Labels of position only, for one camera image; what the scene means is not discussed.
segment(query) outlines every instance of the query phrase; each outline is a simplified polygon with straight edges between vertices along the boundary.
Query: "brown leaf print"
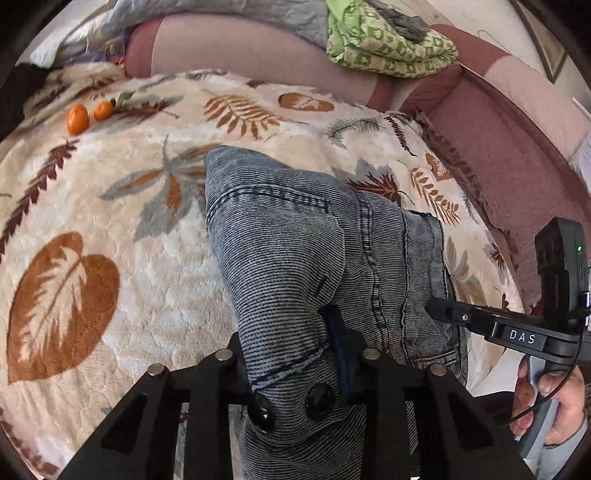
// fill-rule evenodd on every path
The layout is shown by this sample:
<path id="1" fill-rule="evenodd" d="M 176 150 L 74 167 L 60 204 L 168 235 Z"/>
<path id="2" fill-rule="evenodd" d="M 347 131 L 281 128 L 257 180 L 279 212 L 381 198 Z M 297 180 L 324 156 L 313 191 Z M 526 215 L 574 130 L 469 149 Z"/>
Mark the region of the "brown leaf print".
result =
<path id="1" fill-rule="evenodd" d="M 119 272 L 104 255 L 83 256 L 83 247 L 78 232 L 55 237 L 22 276 L 9 317 L 9 384 L 78 366 L 111 321 Z"/>
<path id="2" fill-rule="evenodd" d="M 177 214 L 181 205 L 181 184 L 174 175 L 170 175 L 168 178 L 170 179 L 170 187 L 166 197 L 166 206 L 170 208 L 172 215 L 174 216 Z"/>
<path id="3" fill-rule="evenodd" d="M 240 136 L 244 137 L 250 130 L 255 140 L 261 139 L 259 127 L 267 130 L 269 125 L 279 126 L 279 123 L 284 120 L 241 95 L 216 96 L 210 99 L 204 108 L 203 114 L 209 115 L 208 121 L 219 118 L 216 128 L 228 125 L 227 132 L 231 133 L 241 124 Z"/>
<path id="4" fill-rule="evenodd" d="M 302 112 L 331 112 L 335 106 L 326 100 L 318 100 L 303 93 L 284 93 L 278 99 L 279 106 Z"/>
<path id="5" fill-rule="evenodd" d="M 172 102 L 167 100 L 161 100 L 154 104 L 150 102 L 144 102 L 140 106 L 124 106 L 115 115 L 120 118 L 132 118 L 139 120 L 140 122 L 146 121 L 148 118 L 156 115 L 157 113 L 165 113 L 174 118 L 178 118 L 178 115 L 165 110 L 166 107 L 172 105 Z"/>
<path id="6" fill-rule="evenodd" d="M 377 179 L 371 172 L 369 172 L 366 174 L 366 177 L 368 178 L 368 181 L 354 181 L 349 179 L 349 181 L 347 181 L 347 185 L 353 187 L 356 190 L 364 190 L 366 192 L 373 192 L 377 193 L 378 195 L 382 195 L 388 200 L 396 203 L 399 207 L 402 206 L 402 197 L 400 194 L 402 193 L 406 198 L 408 198 L 406 193 L 404 193 L 402 190 L 398 190 L 398 186 L 394 181 L 394 176 L 391 173 L 382 173 Z"/>
<path id="7" fill-rule="evenodd" d="M 131 190 L 134 187 L 140 187 L 142 185 L 145 185 L 146 183 L 151 182 L 152 180 L 160 176 L 161 173 L 162 170 L 149 171 L 148 173 L 143 174 L 141 177 L 130 181 L 126 185 L 123 185 L 121 187 L 121 190 Z"/>
<path id="8" fill-rule="evenodd" d="M 14 235 L 17 227 L 22 222 L 22 217 L 29 213 L 31 205 L 37 203 L 39 199 L 40 190 L 47 190 L 47 180 L 55 180 L 57 178 L 57 169 L 64 167 L 64 160 L 72 157 L 72 152 L 76 150 L 78 140 L 72 142 L 66 141 L 65 144 L 59 145 L 49 152 L 47 160 L 37 172 L 33 180 L 29 182 L 28 189 L 25 195 L 18 201 L 17 207 L 13 210 L 4 225 L 2 236 L 0 236 L 0 264 L 2 263 L 2 256 L 6 251 L 6 245 L 10 238 Z"/>
<path id="9" fill-rule="evenodd" d="M 39 113 L 43 108 L 47 105 L 53 103 L 56 99 L 60 97 L 62 93 L 64 93 L 68 89 L 68 85 L 60 84 L 55 85 L 53 88 L 49 90 L 40 90 L 34 96 L 34 102 L 31 106 L 28 107 L 28 111 L 25 116 L 32 116 Z"/>
<path id="10" fill-rule="evenodd" d="M 202 145 L 200 147 L 192 148 L 192 149 L 188 150 L 187 152 L 185 152 L 185 154 L 181 158 L 181 161 L 186 161 L 186 160 L 190 160 L 191 158 L 200 157 L 202 155 L 205 155 L 207 152 L 209 152 L 209 150 L 211 148 L 217 147 L 218 145 L 219 145 L 219 143 L 208 143 L 208 144 Z"/>
<path id="11" fill-rule="evenodd" d="M 92 80 L 92 85 L 90 88 L 93 90 L 100 90 L 101 88 L 111 85 L 111 83 L 115 83 L 117 80 L 118 79 L 115 77 L 102 77 L 99 79 L 95 78 Z"/>
<path id="12" fill-rule="evenodd" d="M 398 138 L 398 141 L 400 142 L 400 146 L 406 152 L 408 152 L 412 157 L 416 157 L 416 155 L 410 150 L 410 147 L 408 146 L 408 143 L 406 140 L 406 135 L 404 135 L 404 130 L 398 124 L 398 122 L 394 118 L 392 118 L 391 116 L 388 116 L 388 115 L 386 115 L 384 117 L 384 120 L 386 120 L 392 126 L 392 130 L 394 130 L 394 133 L 396 134 L 396 137 Z"/>
<path id="13" fill-rule="evenodd" d="M 53 476 L 59 470 L 53 463 L 46 462 L 41 455 L 31 455 L 31 449 L 25 443 L 14 435 L 13 426 L 6 421 L 4 417 L 4 410 L 0 408 L 0 429 L 4 430 L 8 440 L 12 443 L 14 448 L 20 455 L 41 475 Z"/>
<path id="14" fill-rule="evenodd" d="M 449 173 L 449 170 L 443 166 L 443 163 L 433 157 L 433 155 L 427 153 L 425 154 L 425 157 L 427 159 L 427 163 L 431 167 L 433 176 L 437 181 L 450 180 L 453 178 L 452 174 Z"/>
<path id="15" fill-rule="evenodd" d="M 445 197 L 439 193 L 433 183 L 429 182 L 427 177 L 418 167 L 411 170 L 410 183 L 418 191 L 418 194 L 429 204 L 433 213 L 443 222 L 450 225 L 457 225 L 460 223 L 457 209 L 459 205 L 446 200 Z"/>
<path id="16" fill-rule="evenodd" d="M 496 243 L 492 243 L 491 250 L 488 252 L 488 256 L 499 270 L 504 271 L 507 268 L 505 259 L 503 258 L 501 250 L 499 250 L 499 247 Z"/>
<path id="17" fill-rule="evenodd" d="M 509 311 L 509 302 L 507 301 L 507 294 L 504 293 L 501 296 L 501 310 L 504 310 L 506 312 Z"/>
<path id="18" fill-rule="evenodd" d="M 474 275 L 470 275 L 468 252 L 465 251 L 458 261 L 456 246 L 451 237 L 447 239 L 445 263 L 452 278 L 458 301 L 474 305 L 487 305 L 482 285 Z"/>
<path id="19" fill-rule="evenodd" d="M 205 179 L 207 176 L 207 168 L 205 165 L 203 166 L 196 166 L 193 171 L 187 171 L 184 173 L 187 177 L 191 177 L 193 179 L 200 178 Z"/>
<path id="20" fill-rule="evenodd" d="M 265 82 L 264 80 L 255 80 L 255 79 L 250 79 L 246 85 L 249 86 L 250 88 L 256 88 L 260 85 L 268 85 L 269 82 Z"/>

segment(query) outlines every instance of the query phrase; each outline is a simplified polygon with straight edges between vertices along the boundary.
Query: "denim jacket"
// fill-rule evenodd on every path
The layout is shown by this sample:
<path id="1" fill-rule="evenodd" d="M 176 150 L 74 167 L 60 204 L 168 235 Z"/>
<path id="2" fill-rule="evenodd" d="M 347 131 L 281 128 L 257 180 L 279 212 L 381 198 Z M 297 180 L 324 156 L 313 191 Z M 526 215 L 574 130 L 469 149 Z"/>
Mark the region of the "denim jacket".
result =
<path id="1" fill-rule="evenodd" d="M 365 409 L 340 403 L 318 309 L 338 305 L 369 347 L 417 368 L 445 364 L 465 384 L 464 331 L 425 312 L 431 297 L 454 295 L 441 224 L 255 151 L 215 147 L 206 164 L 207 228 L 236 309 L 249 382 L 275 416 L 270 432 L 239 416 L 244 478 L 358 479 Z M 317 384 L 337 397 L 322 421 L 305 406 Z"/>

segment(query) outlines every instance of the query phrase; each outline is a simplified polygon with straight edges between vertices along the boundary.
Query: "finger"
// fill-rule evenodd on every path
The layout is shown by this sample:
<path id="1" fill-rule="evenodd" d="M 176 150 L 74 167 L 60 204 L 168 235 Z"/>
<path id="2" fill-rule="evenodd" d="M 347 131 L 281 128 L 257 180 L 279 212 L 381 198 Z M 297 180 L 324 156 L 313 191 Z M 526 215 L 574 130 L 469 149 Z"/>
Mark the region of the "finger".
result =
<path id="1" fill-rule="evenodd" d="M 551 393 L 562 382 L 567 372 L 550 372 L 540 378 L 540 393 Z M 580 368 L 576 368 L 569 380 L 554 396 L 560 405 L 552 429 L 546 437 L 546 444 L 561 443 L 574 434 L 584 417 L 585 385 Z"/>
<path id="2" fill-rule="evenodd" d="M 549 395 L 562 382 L 567 372 L 556 371 L 543 375 L 538 388 L 542 396 Z M 553 397 L 560 402 L 566 410 L 582 410 L 585 404 L 585 382 L 583 373 L 579 367 L 575 368 L 569 380 L 556 392 Z"/>
<path id="3" fill-rule="evenodd" d="M 529 412 L 523 418 L 513 422 L 510 425 L 511 432 L 517 437 L 521 437 L 525 435 L 525 432 L 531 427 L 531 424 L 534 422 L 534 412 Z"/>
<path id="4" fill-rule="evenodd" d="M 522 413 L 527 408 L 531 407 L 535 401 L 534 387 L 525 379 L 520 378 L 517 381 L 517 387 L 515 389 L 515 396 L 513 397 L 513 411 L 511 417 L 515 417 Z M 531 426 L 534 421 L 533 412 L 528 413 L 519 420 L 513 422 L 510 426 L 511 431 L 521 436 Z"/>
<path id="5" fill-rule="evenodd" d="M 529 367 L 527 364 L 527 355 L 524 355 L 524 357 L 521 359 L 521 362 L 519 362 L 519 369 L 517 370 L 517 378 L 525 378 L 527 376 L 528 370 L 529 370 Z"/>

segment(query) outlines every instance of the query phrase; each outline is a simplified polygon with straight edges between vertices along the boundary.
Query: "fuzzy blanket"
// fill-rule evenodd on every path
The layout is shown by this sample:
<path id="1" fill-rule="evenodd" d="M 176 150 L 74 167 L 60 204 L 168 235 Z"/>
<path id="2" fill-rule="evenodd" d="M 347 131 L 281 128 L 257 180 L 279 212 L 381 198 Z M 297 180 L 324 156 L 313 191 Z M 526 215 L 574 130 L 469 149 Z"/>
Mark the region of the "fuzzy blanket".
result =
<path id="1" fill-rule="evenodd" d="M 394 114 L 225 72 L 125 80 L 93 64 L 49 81 L 0 144 L 0 425 L 46 478 L 151 363 L 194 365 L 234 332 L 203 216 L 203 156 L 213 145 L 257 150 L 430 212 L 443 224 L 458 299 L 521 311 L 485 224 Z M 107 121 L 67 133 L 72 102 L 92 111 L 132 91 Z M 470 342 L 474 389 L 502 349 Z M 179 447 L 178 472 L 182 464 Z"/>

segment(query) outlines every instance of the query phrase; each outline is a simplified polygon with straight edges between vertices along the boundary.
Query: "black cable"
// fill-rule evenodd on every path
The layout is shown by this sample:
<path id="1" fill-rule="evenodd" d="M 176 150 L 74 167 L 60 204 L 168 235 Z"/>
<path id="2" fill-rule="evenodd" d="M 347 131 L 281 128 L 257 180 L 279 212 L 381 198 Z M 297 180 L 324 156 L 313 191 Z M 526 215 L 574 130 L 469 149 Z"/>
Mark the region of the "black cable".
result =
<path id="1" fill-rule="evenodd" d="M 532 412 L 532 411 L 540 408 L 547 401 L 552 400 L 552 397 L 554 397 L 560 391 L 560 389 L 564 386 L 564 384 L 567 381 L 569 381 L 569 378 L 573 374 L 574 369 L 577 368 L 577 363 L 579 363 L 579 356 L 581 354 L 581 350 L 583 349 L 583 340 L 584 340 L 584 336 L 585 336 L 585 331 L 586 330 L 587 330 L 587 326 L 586 325 L 584 325 L 584 326 L 581 327 L 581 335 L 579 337 L 579 347 L 577 348 L 577 353 L 574 356 L 573 364 L 570 366 L 569 370 L 567 371 L 567 374 L 562 379 L 562 382 L 559 383 L 558 387 L 556 387 L 554 390 L 552 390 L 552 392 L 548 396 L 542 398 L 542 400 L 540 400 L 539 402 L 536 402 L 531 407 L 526 408 L 519 415 L 515 415 L 515 417 L 513 417 L 512 419 L 510 419 L 507 423 L 505 423 L 503 425 L 504 427 L 508 427 L 514 421 L 517 421 L 517 420 L 525 417 L 528 413 L 530 413 L 530 412 Z"/>

